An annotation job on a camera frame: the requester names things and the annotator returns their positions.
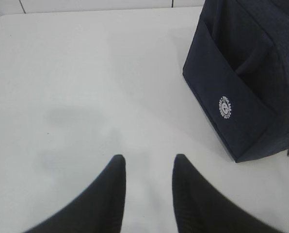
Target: circular logo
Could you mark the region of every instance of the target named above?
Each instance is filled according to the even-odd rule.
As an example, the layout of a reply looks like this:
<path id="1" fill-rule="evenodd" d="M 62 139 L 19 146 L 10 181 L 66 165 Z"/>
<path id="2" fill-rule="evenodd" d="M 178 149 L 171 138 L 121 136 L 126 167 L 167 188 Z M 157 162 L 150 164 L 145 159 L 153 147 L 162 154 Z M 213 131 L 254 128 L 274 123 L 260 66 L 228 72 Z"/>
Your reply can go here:
<path id="1" fill-rule="evenodd" d="M 232 114 L 232 106 L 227 97 L 222 96 L 219 101 L 219 110 L 224 119 L 229 119 Z"/>

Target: fabric bag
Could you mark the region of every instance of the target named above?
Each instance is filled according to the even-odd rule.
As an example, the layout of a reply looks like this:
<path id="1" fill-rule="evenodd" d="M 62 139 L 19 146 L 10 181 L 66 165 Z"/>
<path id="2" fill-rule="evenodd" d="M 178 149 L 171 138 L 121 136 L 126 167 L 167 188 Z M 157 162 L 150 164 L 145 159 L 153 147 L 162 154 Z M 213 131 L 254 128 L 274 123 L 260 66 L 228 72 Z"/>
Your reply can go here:
<path id="1" fill-rule="evenodd" d="M 206 0 L 183 76 L 235 162 L 289 155 L 289 0 Z"/>

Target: white table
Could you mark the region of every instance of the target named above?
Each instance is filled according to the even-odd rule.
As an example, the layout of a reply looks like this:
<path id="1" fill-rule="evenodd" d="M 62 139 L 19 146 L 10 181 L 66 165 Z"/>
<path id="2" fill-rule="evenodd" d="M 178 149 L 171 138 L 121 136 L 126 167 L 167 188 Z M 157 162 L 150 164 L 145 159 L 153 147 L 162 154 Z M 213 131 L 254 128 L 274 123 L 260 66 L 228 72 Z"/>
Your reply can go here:
<path id="1" fill-rule="evenodd" d="M 289 158 L 236 164 L 182 78 L 200 7 L 0 18 L 0 233 L 55 213 L 127 160 L 123 233 L 176 233 L 184 153 L 224 195 L 289 232 Z"/>

